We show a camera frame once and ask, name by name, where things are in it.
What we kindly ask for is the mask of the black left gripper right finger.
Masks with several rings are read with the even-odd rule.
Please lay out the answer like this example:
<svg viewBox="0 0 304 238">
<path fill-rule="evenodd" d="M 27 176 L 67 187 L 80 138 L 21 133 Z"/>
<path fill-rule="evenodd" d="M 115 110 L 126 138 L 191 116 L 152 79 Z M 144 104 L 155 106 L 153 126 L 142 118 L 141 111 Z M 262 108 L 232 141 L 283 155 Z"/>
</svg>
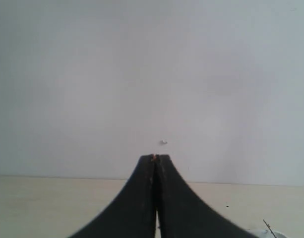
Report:
<svg viewBox="0 0 304 238">
<path fill-rule="evenodd" d="M 163 238 L 252 238 L 207 205 L 186 183 L 169 155 L 156 155 L 155 177 Z"/>
</svg>

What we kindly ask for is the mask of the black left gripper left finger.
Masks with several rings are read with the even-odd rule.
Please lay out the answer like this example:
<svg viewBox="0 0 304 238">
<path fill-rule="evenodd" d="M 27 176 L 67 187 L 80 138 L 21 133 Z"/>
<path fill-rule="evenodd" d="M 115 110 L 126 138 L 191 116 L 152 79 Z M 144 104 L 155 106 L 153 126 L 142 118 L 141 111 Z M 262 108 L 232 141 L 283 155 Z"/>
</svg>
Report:
<svg viewBox="0 0 304 238">
<path fill-rule="evenodd" d="M 113 201 L 72 238 L 153 238 L 156 232 L 154 162 L 144 155 Z"/>
</svg>

